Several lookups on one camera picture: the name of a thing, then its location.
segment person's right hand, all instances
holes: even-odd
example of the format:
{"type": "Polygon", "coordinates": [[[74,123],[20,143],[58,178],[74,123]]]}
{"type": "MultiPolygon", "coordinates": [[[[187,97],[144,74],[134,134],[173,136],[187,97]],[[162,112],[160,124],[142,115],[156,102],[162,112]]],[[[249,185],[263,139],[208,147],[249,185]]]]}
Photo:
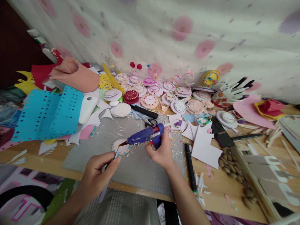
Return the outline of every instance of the person's right hand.
{"type": "Polygon", "coordinates": [[[145,146],[145,150],[150,158],[161,165],[165,170],[172,167],[174,164],[172,155],[172,141],[169,138],[168,129],[165,127],[165,132],[161,135],[161,146],[155,151],[150,143],[145,146]]]}

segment curtain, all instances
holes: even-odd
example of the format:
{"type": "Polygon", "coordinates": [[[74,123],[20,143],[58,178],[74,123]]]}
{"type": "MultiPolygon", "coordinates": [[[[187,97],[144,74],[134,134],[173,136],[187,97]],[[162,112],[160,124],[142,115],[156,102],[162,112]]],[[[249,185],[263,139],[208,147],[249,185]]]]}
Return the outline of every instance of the curtain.
{"type": "Polygon", "coordinates": [[[63,56],[161,81],[193,70],[299,103],[299,0],[9,0],[63,56]]]}

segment scissors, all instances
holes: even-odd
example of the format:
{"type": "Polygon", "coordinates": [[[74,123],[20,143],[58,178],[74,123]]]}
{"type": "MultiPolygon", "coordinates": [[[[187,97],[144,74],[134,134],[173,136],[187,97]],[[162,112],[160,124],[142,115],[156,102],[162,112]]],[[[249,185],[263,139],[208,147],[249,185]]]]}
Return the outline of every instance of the scissors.
{"type": "Polygon", "coordinates": [[[137,114],[143,121],[145,121],[145,127],[147,128],[148,126],[154,127],[157,124],[157,121],[155,119],[145,119],[142,117],[140,114],[137,114]]]}

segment cutting mat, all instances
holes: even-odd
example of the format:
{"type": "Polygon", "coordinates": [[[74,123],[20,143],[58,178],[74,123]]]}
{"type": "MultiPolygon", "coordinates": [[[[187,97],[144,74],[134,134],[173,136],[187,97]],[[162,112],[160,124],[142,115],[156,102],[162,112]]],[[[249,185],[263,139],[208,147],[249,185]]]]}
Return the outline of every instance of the cutting mat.
{"type": "MultiPolygon", "coordinates": [[[[112,151],[113,143],[121,138],[128,138],[132,134],[145,128],[143,120],[135,119],[132,114],[129,118],[100,119],[101,124],[96,127],[94,137],[89,140],[80,141],[80,145],[75,145],[69,152],[63,167],[78,172],[84,172],[85,166],[93,155],[99,155],[112,151]]],[[[167,117],[160,115],[157,119],[159,123],[167,123],[167,117]]],[[[180,133],[172,133],[173,159],[178,164],[184,177],[185,157],[183,154],[182,136],[180,133]]],[[[117,171],[112,177],[112,181],[142,188],[151,192],[172,196],[173,192],[169,179],[163,168],[153,162],[145,151],[145,143],[138,146],[131,146],[129,152],[122,156],[117,171]]]]}

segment wooden desk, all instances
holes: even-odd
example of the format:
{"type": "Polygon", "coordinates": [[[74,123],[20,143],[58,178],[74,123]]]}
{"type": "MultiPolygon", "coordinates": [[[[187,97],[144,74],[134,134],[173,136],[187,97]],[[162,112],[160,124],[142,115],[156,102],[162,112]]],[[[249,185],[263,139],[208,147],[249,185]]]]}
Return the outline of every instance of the wooden desk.
{"type": "MultiPolygon", "coordinates": [[[[284,110],[287,114],[300,114],[300,111],[292,108],[292,106],[286,106],[284,110]]],[[[242,134],[246,134],[248,132],[251,132],[253,130],[240,128],[238,127],[238,130],[242,134]]],[[[236,134],[233,131],[228,132],[231,137],[239,136],[241,134],[236,134]]],[[[287,170],[289,173],[298,175],[299,173],[297,170],[291,166],[289,163],[293,164],[292,159],[290,158],[289,154],[287,153],[285,147],[283,146],[281,139],[285,139],[285,137],[280,136],[277,138],[272,147],[269,149],[274,156],[277,158],[284,160],[284,166],[287,167],[287,170]]],[[[265,136],[258,138],[263,144],[265,144],[264,140],[266,139],[265,136]]],[[[236,142],[237,145],[245,145],[248,143],[248,140],[242,140],[239,142],[236,142]]],[[[259,154],[261,155],[267,155],[267,153],[257,144],[254,140],[250,140],[253,144],[253,146],[256,148],[259,154]]],[[[295,159],[300,162],[300,156],[299,154],[294,150],[294,148],[290,145],[290,143],[286,140],[289,148],[292,150],[292,154],[295,157],[295,159]]],[[[219,148],[218,143],[215,140],[212,140],[212,145],[219,148]]],[[[72,149],[72,146],[65,146],[65,142],[61,142],[58,144],[58,146],[55,148],[55,151],[52,152],[50,155],[46,155],[44,157],[38,156],[38,151],[40,147],[39,141],[29,141],[29,142],[23,142],[19,145],[13,146],[5,151],[0,152],[0,162],[6,163],[9,162],[14,156],[16,156],[21,151],[28,149],[28,153],[25,155],[27,157],[27,163],[21,164],[20,166],[42,171],[45,173],[51,173],[55,175],[59,175],[62,177],[72,178],[75,180],[81,180],[82,173],[75,172],[72,170],[64,169],[61,167],[64,159],[66,158],[69,151],[72,149]]],[[[203,194],[204,201],[205,201],[205,207],[204,209],[210,210],[213,212],[223,213],[227,215],[233,215],[236,217],[254,220],[257,222],[267,223],[267,220],[258,204],[256,204],[252,210],[249,210],[246,208],[242,202],[242,196],[243,196],[243,186],[238,181],[230,178],[223,170],[219,169],[216,170],[212,168],[213,173],[213,179],[208,178],[207,176],[207,169],[206,164],[197,161],[194,158],[192,158],[194,170],[197,173],[204,173],[204,184],[208,186],[208,188],[205,188],[205,191],[212,192],[210,195],[203,194]],[[235,209],[231,208],[229,212],[229,208],[227,206],[227,202],[225,199],[225,194],[227,194],[231,201],[234,201],[234,206],[238,209],[236,211],[235,209]]],[[[293,190],[294,193],[300,194],[300,179],[294,178],[290,179],[288,182],[289,187],[293,190]]],[[[137,193],[145,196],[149,196],[152,198],[158,198],[163,199],[167,201],[174,201],[174,199],[162,195],[153,193],[150,191],[146,191],[143,189],[138,189],[129,185],[117,183],[117,182],[110,182],[109,184],[110,188],[115,188],[131,193],[137,193]]],[[[299,207],[293,207],[291,206],[291,209],[294,212],[297,212],[300,210],[299,207]]]]}

